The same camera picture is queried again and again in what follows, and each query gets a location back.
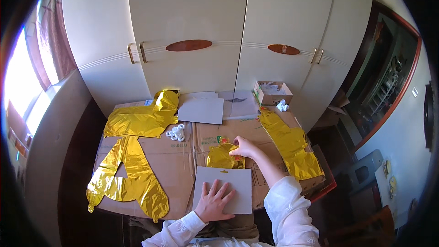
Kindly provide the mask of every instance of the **white lace sleeve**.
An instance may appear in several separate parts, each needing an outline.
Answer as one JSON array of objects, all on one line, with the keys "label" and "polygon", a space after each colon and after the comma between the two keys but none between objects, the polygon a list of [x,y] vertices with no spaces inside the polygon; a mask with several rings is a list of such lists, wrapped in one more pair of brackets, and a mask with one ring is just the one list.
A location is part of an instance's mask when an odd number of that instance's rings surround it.
[{"label": "white lace sleeve", "polygon": [[292,176],[279,180],[270,189],[264,206],[272,222],[276,246],[319,246],[319,230],[308,216],[311,202],[300,195],[302,188]]},{"label": "white lace sleeve", "polygon": [[207,223],[201,221],[194,211],[181,219],[166,220],[163,229],[153,237],[142,241],[143,247],[183,247],[186,246]]}]

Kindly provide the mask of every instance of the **white blouse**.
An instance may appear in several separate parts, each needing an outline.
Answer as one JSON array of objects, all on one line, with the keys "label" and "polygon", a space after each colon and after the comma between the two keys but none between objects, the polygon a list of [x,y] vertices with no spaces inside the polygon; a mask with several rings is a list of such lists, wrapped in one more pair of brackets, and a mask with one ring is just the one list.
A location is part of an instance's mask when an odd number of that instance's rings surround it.
[{"label": "white blouse", "polygon": [[[272,222],[276,246],[320,246],[319,230],[308,216],[311,202],[300,195],[302,188],[292,176],[279,180],[268,192],[264,206]],[[203,223],[194,211],[183,218],[166,220],[160,233],[142,241],[143,247],[268,247],[269,244],[254,239],[200,238],[194,239],[207,223]]]}]

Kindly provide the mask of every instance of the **cabinet handle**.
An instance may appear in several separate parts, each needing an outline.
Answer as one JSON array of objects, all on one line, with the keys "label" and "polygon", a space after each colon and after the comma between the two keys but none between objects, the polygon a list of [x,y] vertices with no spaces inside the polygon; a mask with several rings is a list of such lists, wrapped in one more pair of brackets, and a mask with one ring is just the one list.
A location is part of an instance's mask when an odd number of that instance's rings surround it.
[{"label": "cabinet handle", "polygon": [[136,62],[134,61],[134,59],[133,59],[133,53],[131,52],[131,44],[133,44],[133,43],[129,43],[129,44],[128,44],[128,53],[129,53],[129,59],[131,59],[131,63],[134,64],[134,63],[136,63]]},{"label": "cabinet handle", "polygon": [[314,54],[313,54],[313,58],[311,58],[311,60],[310,60],[310,61],[308,61],[309,63],[312,63],[312,62],[313,62],[313,60],[314,60],[314,57],[316,57],[316,52],[317,52],[317,48],[316,48],[316,47],[313,47],[313,49],[314,49]]},{"label": "cabinet handle", "polygon": [[317,64],[320,64],[320,60],[322,60],[322,57],[323,57],[323,49],[322,49],[322,54],[320,55],[320,58],[319,58],[319,60],[317,61]]},{"label": "cabinet handle", "polygon": [[145,50],[143,49],[143,43],[145,41],[140,42],[140,53],[142,54],[143,63],[148,63],[145,56]]}]

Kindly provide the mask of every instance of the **door frame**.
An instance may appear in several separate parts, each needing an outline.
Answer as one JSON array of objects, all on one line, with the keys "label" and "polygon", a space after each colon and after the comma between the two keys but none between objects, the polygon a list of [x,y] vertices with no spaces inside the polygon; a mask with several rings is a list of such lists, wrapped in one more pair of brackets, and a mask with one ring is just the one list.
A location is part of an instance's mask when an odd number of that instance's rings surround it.
[{"label": "door frame", "polygon": [[375,33],[375,28],[378,22],[378,14],[382,13],[385,16],[393,19],[399,26],[405,28],[408,30],[408,32],[418,40],[418,44],[416,46],[416,52],[413,59],[412,67],[410,69],[409,75],[407,77],[406,82],[404,83],[401,92],[396,97],[395,101],[393,102],[390,109],[385,113],[383,118],[378,122],[378,124],[370,131],[368,135],[366,135],[358,144],[355,146],[351,151],[350,154],[353,155],[361,146],[363,146],[370,138],[381,128],[381,126],[386,122],[386,120],[390,117],[390,115],[393,113],[393,111],[398,106],[399,102],[403,98],[404,94],[406,93],[411,79],[413,78],[414,71],[416,69],[416,66],[418,64],[419,56],[420,56],[420,49],[422,47],[422,39],[420,37],[419,32],[405,19],[403,19],[399,14],[395,13],[392,9],[388,8],[386,5],[373,0],[372,1],[372,9],[370,11],[370,17],[369,22],[367,23],[366,32],[364,34],[363,41],[361,42],[361,46],[358,50],[357,56],[355,57],[355,60],[351,66],[351,69],[349,70],[348,74],[346,75],[345,80],[342,83],[341,89],[346,93],[351,85],[354,82],[354,79],[356,75],[358,74],[359,69],[361,68],[361,65],[364,62],[364,59],[366,57],[366,54],[369,50],[370,43],[372,42],[372,38]]}]

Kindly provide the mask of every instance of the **oval wooden plaque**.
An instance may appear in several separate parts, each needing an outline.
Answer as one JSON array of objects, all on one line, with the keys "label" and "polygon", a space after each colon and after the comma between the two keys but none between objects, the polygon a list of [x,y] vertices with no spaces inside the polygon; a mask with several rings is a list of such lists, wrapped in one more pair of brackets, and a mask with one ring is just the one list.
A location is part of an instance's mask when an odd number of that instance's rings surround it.
[{"label": "oval wooden plaque", "polygon": [[191,39],[170,44],[166,47],[166,50],[171,52],[186,52],[200,50],[210,46],[212,46],[212,42],[209,40]]},{"label": "oval wooden plaque", "polygon": [[298,55],[300,51],[294,47],[283,44],[268,45],[268,49],[273,52],[278,52],[284,55]]}]

